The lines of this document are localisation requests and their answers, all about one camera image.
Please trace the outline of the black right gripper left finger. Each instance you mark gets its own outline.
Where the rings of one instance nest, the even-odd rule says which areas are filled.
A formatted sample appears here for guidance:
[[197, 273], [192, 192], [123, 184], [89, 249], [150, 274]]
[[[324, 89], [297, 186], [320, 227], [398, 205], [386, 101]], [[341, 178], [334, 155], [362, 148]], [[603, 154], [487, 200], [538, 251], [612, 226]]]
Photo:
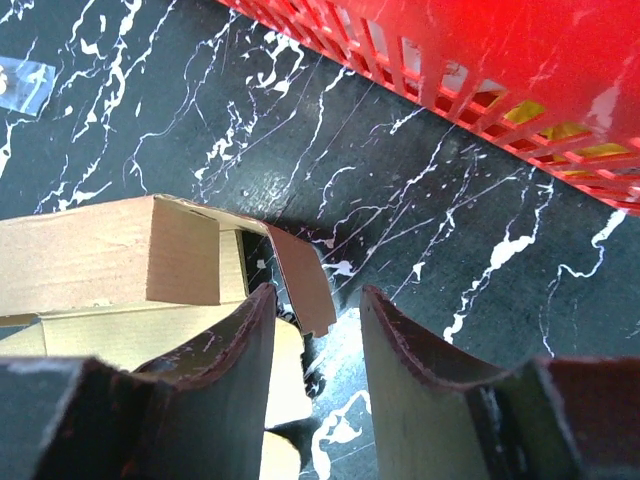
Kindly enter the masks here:
[[133, 371], [94, 356], [1, 360], [5, 479], [255, 479], [274, 349], [264, 283]]

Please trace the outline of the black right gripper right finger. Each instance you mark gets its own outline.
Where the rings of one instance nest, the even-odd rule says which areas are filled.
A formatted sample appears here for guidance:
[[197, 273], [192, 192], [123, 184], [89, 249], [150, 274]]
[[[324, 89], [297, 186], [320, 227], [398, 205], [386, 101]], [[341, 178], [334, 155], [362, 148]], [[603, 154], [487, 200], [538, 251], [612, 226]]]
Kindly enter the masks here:
[[501, 369], [362, 289], [383, 479], [635, 479], [639, 361], [536, 357]]

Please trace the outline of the brown cardboard box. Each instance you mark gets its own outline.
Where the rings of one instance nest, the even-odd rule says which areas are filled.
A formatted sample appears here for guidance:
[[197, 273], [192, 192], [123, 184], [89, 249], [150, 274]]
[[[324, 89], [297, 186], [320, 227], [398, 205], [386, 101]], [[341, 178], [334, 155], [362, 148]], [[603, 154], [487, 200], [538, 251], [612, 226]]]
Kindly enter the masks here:
[[167, 195], [5, 220], [1, 323], [9, 355], [94, 356], [133, 371], [276, 292], [260, 473], [294, 479], [299, 450], [274, 433], [309, 417], [303, 336], [336, 315], [314, 248], [269, 224]]

